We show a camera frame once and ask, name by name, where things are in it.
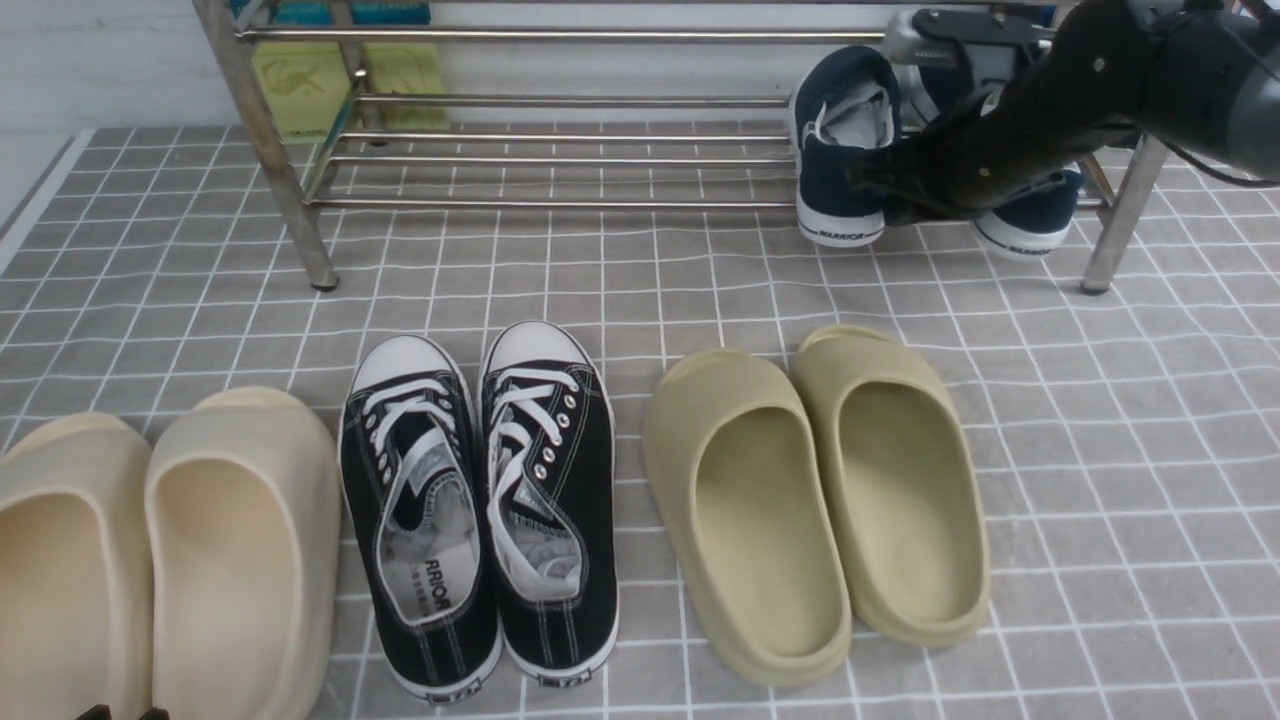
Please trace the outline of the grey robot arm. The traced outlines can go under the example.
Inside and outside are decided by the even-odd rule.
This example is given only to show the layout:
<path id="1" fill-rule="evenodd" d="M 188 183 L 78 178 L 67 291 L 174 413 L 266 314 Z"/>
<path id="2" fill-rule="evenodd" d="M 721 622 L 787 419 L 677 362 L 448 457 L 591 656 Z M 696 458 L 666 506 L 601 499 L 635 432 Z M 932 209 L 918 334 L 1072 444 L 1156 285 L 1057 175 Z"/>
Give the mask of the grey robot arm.
<path id="1" fill-rule="evenodd" d="M 1018 18 L 920 10 L 916 64 L 969 91 L 919 135 L 849 160 L 850 190 L 892 225 L 970 219 L 1138 129 L 1176 152 L 1277 183 L 1277 12 L 1220 1 L 1083 1 L 1055 31 Z"/>

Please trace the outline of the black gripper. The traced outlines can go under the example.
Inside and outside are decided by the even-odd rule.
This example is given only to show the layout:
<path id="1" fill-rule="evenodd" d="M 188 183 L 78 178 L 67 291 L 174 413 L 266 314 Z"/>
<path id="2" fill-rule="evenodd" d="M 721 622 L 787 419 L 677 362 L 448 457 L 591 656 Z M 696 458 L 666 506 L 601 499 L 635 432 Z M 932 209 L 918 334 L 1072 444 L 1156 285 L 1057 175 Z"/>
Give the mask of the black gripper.
<path id="1" fill-rule="evenodd" d="M 920 133 L 852 161 L 892 224 L 973 219 L 1125 133 L 1161 37 L 1137 1 L 1083 1 L 1050 50 L 1005 86 L 968 96 Z"/>

